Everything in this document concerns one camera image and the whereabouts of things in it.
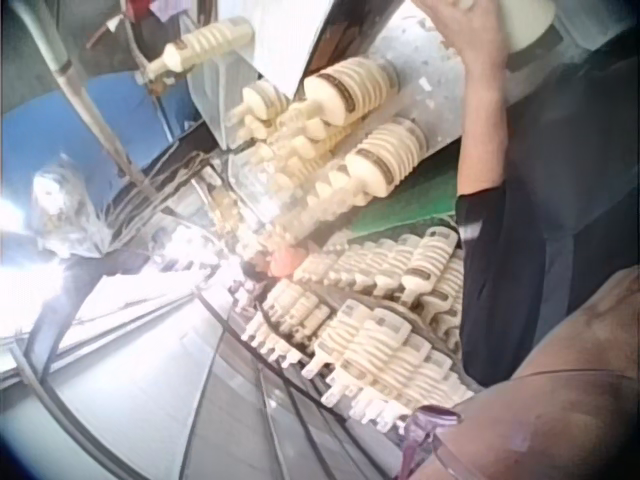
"black sleeve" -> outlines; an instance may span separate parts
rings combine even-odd
[[[504,185],[461,195],[456,201],[456,222],[464,251],[465,303],[480,296],[491,276],[502,234],[504,212]]]

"person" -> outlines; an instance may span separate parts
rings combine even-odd
[[[507,116],[498,0],[414,3],[465,67],[460,335],[465,371],[487,387],[638,264],[637,30],[565,66]]]
[[[557,326],[512,380],[457,406],[461,422],[436,433],[451,452],[440,458],[455,478],[640,478],[639,342],[634,266]],[[450,478],[434,456],[411,476]]]

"cream plastic component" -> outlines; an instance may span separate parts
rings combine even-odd
[[[247,115],[260,120],[273,120],[289,106],[289,99],[266,80],[258,80],[242,89],[242,103],[227,114],[227,126]]]
[[[462,0],[470,8],[474,0]],[[510,52],[518,52],[540,38],[553,23],[556,5],[551,0],[500,0],[504,31]]]
[[[349,271],[354,268],[354,261],[358,257],[360,250],[363,247],[360,245],[350,245],[340,260],[333,264],[325,275],[325,285],[337,285],[340,283],[340,274],[344,271]]]
[[[413,123],[395,118],[376,128],[345,157],[349,182],[333,201],[349,201],[366,192],[386,197],[427,153],[427,139]]]
[[[254,348],[258,348],[258,345],[264,342],[269,337],[269,335],[271,335],[271,333],[272,332],[269,326],[266,323],[263,324],[256,332],[256,335],[251,342],[251,346]]]
[[[264,345],[260,349],[260,353],[263,354],[263,355],[266,355],[267,353],[269,353],[269,351],[271,351],[273,348],[275,348],[276,344],[279,341],[280,341],[280,337],[278,335],[276,335],[275,333],[271,333],[267,337],[267,339],[264,341]]]
[[[278,360],[279,357],[285,357],[292,349],[293,347],[281,338],[273,347],[273,353],[269,357],[269,361],[273,363]]]
[[[275,131],[276,127],[271,120],[258,120],[252,115],[247,115],[244,117],[244,127],[236,133],[236,138],[231,148],[236,148],[252,138],[266,140]]]
[[[320,282],[324,281],[324,277],[326,276],[329,269],[338,261],[338,257],[336,255],[327,255],[324,258],[318,260],[313,265],[313,268],[309,272],[309,280],[312,282]]]
[[[384,297],[390,291],[400,287],[402,274],[409,266],[411,257],[413,257],[413,253],[420,245],[421,240],[420,237],[410,234],[402,235],[398,239],[398,244],[387,259],[387,264],[374,277],[377,285],[373,292],[374,296]]]
[[[451,328],[460,328],[460,322],[462,321],[462,292],[462,288],[458,289],[453,305],[449,310],[437,313],[433,317],[431,325],[438,338],[445,338],[445,332]]]
[[[305,291],[297,285],[290,285],[267,309],[267,313],[271,319],[279,321],[284,315],[291,310],[298,299],[304,295]]]
[[[334,191],[340,188],[343,188],[349,183],[349,180],[351,180],[351,175],[349,175],[349,169],[342,162],[336,165],[331,170],[329,170],[329,172],[327,173],[327,177],[329,180],[328,183],[324,183],[324,182],[316,183],[316,190],[320,195],[320,198],[330,198]],[[367,203],[369,203],[372,198],[373,198],[372,195],[369,195],[368,193],[363,192],[353,197],[353,199],[351,200],[351,203],[356,207],[363,207]],[[345,211],[346,209],[350,208],[350,206],[351,205],[347,204],[347,206],[344,207]]]
[[[212,23],[167,44],[160,58],[149,63],[145,76],[153,80],[165,72],[184,72],[203,61],[249,43],[251,24],[242,17]]]
[[[302,370],[302,376],[311,379],[324,365],[339,362],[364,322],[372,315],[373,312],[364,305],[347,300],[318,337],[313,346],[315,355]]]
[[[353,401],[349,415],[361,420],[363,424],[380,415],[386,404],[402,392],[431,348],[427,340],[411,333],[371,386],[365,388]]]
[[[356,272],[360,269],[361,265],[364,265],[376,248],[376,244],[373,242],[364,242],[362,249],[358,252],[358,255],[353,261],[353,267],[349,270],[343,270],[340,272],[339,288],[347,288],[355,285]]]
[[[362,267],[355,272],[356,284],[353,289],[356,292],[360,292],[367,287],[375,285],[373,276],[376,272],[380,271],[385,260],[389,257],[395,247],[396,243],[388,238],[383,238],[378,241],[376,248],[373,250],[366,263],[364,263]]]
[[[446,355],[431,350],[425,361],[413,372],[403,392],[389,402],[378,415],[378,431],[388,432],[402,415],[409,415],[420,405],[429,403],[434,385],[447,375],[452,364]]]
[[[331,310],[326,305],[318,305],[318,307],[309,314],[304,322],[300,326],[293,329],[293,339],[295,342],[302,342],[308,339],[313,332],[324,322],[326,318],[331,314]]]
[[[446,312],[462,290],[464,263],[462,250],[455,250],[433,289],[421,301],[431,314]]]
[[[447,348],[454,354],[458,354],[461,349],[460,345],[460,327],[449,328],[444,332],[444,341]]]
[[[293,308],[282,318],[281,333],[289,333],[300,325],[318,306],[319,300],[313,293],[306,292],[298,299]]]
[[[398,90],[393,66],[385,60],[348,58],[304,80],[306,100],[293,104],[278,119],[281,128],[297,128],[321,118],[331,125],[348,125]]]
[[[257,142],[248,150],[248,153],[251,157],[251,164],[254,166],[271,161],[276,157],[271,147],[264,142]]]
[[[330,152],[343,138],[353,131],[352,125],[335,129],[322,140],[311,140],[303,135],[298,135],[291,140],[272,143],[271,148],[275,154],[285,161],[293,156],[311,159],[323,153]]]
[[[242,333],[240,338],[246,342],[247,340],[249,340],[249,338],[253,337],[264,324],[265,322],[264,318],[262,317],[262,313],[256,313],[256,315],[247,324],[247,327],[244,329],[244,332]]]
[[[406,289],[400,303],[411,307],[419,295],[433,290],[458,243],[458,234],[447,227],[432,227],[416,249],[402,275]]]
[[[349,387],[365,387],[381,372],[406,338],[411,325],[388,310],[377,308],[333,372],[332,387],[320,399],[333,407]]]

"white plastic part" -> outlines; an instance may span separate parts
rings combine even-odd
[[[322,396],[322,403],[332,407],[350,386],[369,385],[410,333],[411,325],[398,315],[374,310],[337,365],[335,384]]]
[[[306,292],[282,318],[281,333],[289,333],[300,325],[318,306],[319,300],[313,293]]]
[[[455,250],[433,290],[421,298],[425,308],[434,314],[449,310],[458,292],[462,290],[463,281],[463,253],[462,250]]]
[[[253,28],[242,17],[212,23],[167,44],[160,58],[147,65],[145,76],[153,80],[168,71],[184,72],[209,58],[240,47],[252,38]]]
[[[417,402],[413,400],[405,401],[405,403],[391,400],[385,405],[384,410],[380,412],[376,418],[376,430],[387,433],[401,416],[411,415],[416,406]]]
[[[281,128],[296,128],[312,118],[348,125],[381,105],[397,89],[397,75],[388,62],[348,58],[306,78],[306,100],[293,104],[278,121]]]
[[[426,153],[427,139],[414,123],[395,118],[381,125],[345,157],[351,178],[334,201],[349,201],[363,192],[386,197]]]
[[[271,320],[273,322],[279,322],[282,317],[289,313],[304,293],[305,291],[298,285],[291,284],[288,286],[267,310],[267,313],[271,316]]]
[[[340,283],[340,274],[345,271],[351,271],[355,267],[355,260],[358,258],[358,254],[362,246],[360,245],[349,245],[349,250],[347,250],[340,259],[333,264],[333,266],[329,269],[327,274],[325,275],[324,284],[325,285],[337,285]]]
[[[260,120],[272,120],[289,106],[289,99],[266,80],[258,80],[242,89],[242,103],[227,114],[225,123],[234,125],[252,115]]]
[[[321,140],[311,140],[304,135],[272,143],[271,148],[283,160],[298,156],[311,159],[331,151],[343,138],[353,131],[352,125],[337,127]]]
[[[367,258],[366,262],[355,273],[356,285],[353,287],[355,291],[359,292],[375,285],[375,274],[382,269],[386,259],[389,258],[389,255],[395,247],[396,243],[388,238],[383,238],[378,241],[371,256]]]
[[[249,340],[249,338],[253,337],[264,324],[265,322],[264,318],[262,317],[262,313],[256,313],[251,321],[247,324],[247,327],[244,329],[244,332],[242,333],[240,338],[246,342],[247,340]]]
[[[260,349],[260,353],[266,355],[273,348],[275,348],[276,344],[280,341],[280,337],[275,333],[271,333],[267,339],[264,341],[264,345]]]
[[[374,277],[376,282],[374,296],[383,297],[401,285],[402,274],[409,266],[413,253],[421,241],[420,237],[410,234],[402,235],[398,239],[398,243],[387,258],[385,266]]]
[[[460,328],[462,321],[462,292],[460,288],[453,301],[453,305],[446,312],[437,313],[431,322],[438,338],[445,338],[445,333],[453,328]]]
[[[349,270],[342,270],[340,272],[340,283],[338,284],[339,288],[348,288],[355,285],[356,273],[363,265],[367,263],[375,248],[375,243],[364,242],[362,248],[360,249],[360,251],[358,251],[358,255],[356,255],[356,258],[353,260],[352,268],[350,268]]]
[[[326,305],[318,305],[316,309],[302,322],[294,328],[294,341],[302,342],[308,340],[311,334],[320,326],[322,322],[331,314],[331,310]]]
[[[402,275],[405,292],[400,303],[410,307],[419,295],[433,290],[458,243],[458,234],[447,227],[427,230]]]
[[[271,329],[269,328],[269,326],[265,323],[264,325],[262,325],[258,331],[255,334],[255,337],[253,338],[253,341],[251,342],[251,346],[253,348],[258,348],[258,346],[264,342],[269,335],[271,335]]]
[[[405,388],[409,378],[425,360],[431,344],[411,333],[389,359],[370,387],[363,390],[353,402],[350,416],[367,423],[376,418],[389,402]]]
[[[302,370],[302,376],[311,379],[324,365],[339,362],[364,322],[372,315],[373,312],[364,305],[347,300],[314,344],[315,355]]]

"blue wall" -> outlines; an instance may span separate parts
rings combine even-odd
[[[169,144],[146,89],[132,72],[95,77],[88,83],[92,100],[120,138],[132,161],[147,165]],[[162,99],[172,131],[179,135],[185,122],[198,117],[186,82],[171,88]],[[124,181],[102,145],[59,92],[51,92],[19,106],[2,118],[2,196],[28,212],[33,175],[68,156],[84,175],[94,205],[103,208]],[[7,236],[3,263],[22,263],[34,251],[34,242]]]

